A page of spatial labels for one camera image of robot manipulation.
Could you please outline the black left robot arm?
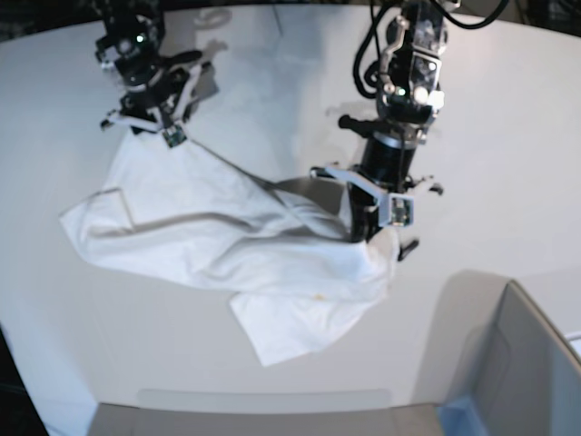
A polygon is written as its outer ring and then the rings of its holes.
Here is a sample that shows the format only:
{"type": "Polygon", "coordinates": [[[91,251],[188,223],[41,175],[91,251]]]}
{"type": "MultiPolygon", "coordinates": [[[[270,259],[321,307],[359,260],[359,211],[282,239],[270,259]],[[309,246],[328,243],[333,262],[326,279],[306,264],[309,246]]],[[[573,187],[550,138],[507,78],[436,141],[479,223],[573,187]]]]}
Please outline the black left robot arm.
{"type": "Polygon", "coordinates": [[[359,94],[374,102],[377,115],[360,120],[343,115],[341,129],[365,141],[359,162],[348,168],[313,167],[316,178],[344,183],[350,234],[370,238],[384,227],[414,223],[414,200],[444,193],[431,175],[414,178],[410,167],[444,105],[441,56],[446,50],[447,1],[390,1],[373,17],[356,53],[352,74],[359,94]]]}

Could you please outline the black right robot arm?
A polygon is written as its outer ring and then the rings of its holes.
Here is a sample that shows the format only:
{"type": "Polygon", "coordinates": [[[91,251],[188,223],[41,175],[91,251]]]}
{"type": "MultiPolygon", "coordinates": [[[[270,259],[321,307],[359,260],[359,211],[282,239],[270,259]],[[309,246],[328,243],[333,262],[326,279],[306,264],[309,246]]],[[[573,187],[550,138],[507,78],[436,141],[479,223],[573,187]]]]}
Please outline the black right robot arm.
{"type": "MultiPolygon", "coordinates": [[[[100,9],[105,34],[95,43],[95,57],[123,91],[101,127],[126,125],[134,134],[159,134],[169,148],[183,144],[194,108],[219,91],[213,61],[199,49],[161,54],[160,9],[143,11],[126,1],[102,1],[100,9]]],[[[338,126],[365,139],[361,161],[349,168],[314,166],[310,176],[345,184],[351,240],[368,242],[385,228],[410,227],[419,182],[409,167],[418,146],[407,124],[392,115],[358,120],[344,114],[338,126]]]]}

